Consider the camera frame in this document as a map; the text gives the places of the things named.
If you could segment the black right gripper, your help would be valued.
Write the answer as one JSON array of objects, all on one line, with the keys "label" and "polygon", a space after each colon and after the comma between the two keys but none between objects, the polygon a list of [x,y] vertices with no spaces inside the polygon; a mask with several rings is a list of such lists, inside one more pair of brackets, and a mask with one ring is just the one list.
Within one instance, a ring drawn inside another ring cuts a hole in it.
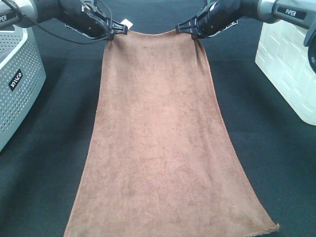
[{"label": "black right gripper", "polygon": [[238,24],[242,17],[239,0],[209,0],[207,5],[190,19],[175,26],[176,33],[193,34],[197,38],[211,38]]}]

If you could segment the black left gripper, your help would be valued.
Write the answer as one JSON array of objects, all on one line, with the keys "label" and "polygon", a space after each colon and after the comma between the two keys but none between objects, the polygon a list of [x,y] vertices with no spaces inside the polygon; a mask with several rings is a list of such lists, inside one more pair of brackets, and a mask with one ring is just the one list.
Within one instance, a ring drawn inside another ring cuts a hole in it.
[{"label": "black left gripper", "polygon": [[127,35],[128,27],[107,17],[95,0],[61,0],[59,5],[63,13],[58,19],[92,40],[112,40],[113,35]]}]

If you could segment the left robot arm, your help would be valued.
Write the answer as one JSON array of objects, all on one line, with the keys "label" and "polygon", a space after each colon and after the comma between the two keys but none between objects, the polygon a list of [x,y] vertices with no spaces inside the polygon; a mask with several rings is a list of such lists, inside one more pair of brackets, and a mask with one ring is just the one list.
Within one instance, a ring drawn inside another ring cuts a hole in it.
[{"label": "left robot arm", "polygon": [[39,26],[57,19],[66,27],[92,40],[112,40],[116,34],[126,35],[128,27],[107,17],[95,0],[2,0],[0,28]]}]

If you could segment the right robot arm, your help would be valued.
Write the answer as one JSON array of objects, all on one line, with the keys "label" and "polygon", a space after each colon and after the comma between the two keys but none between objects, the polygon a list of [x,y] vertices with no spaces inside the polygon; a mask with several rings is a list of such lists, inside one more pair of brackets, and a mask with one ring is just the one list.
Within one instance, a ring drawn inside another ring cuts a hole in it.
[{"label": "right robot arm", "polygon": [[308,61],[316,70],[316,3],[309,0],[206,0],[193,18],[177,24],[176,33],[190,34],[194,39],[211,38],[236,25],[242,17],[273,24],[284,20],[307,30],[303,45]]}]

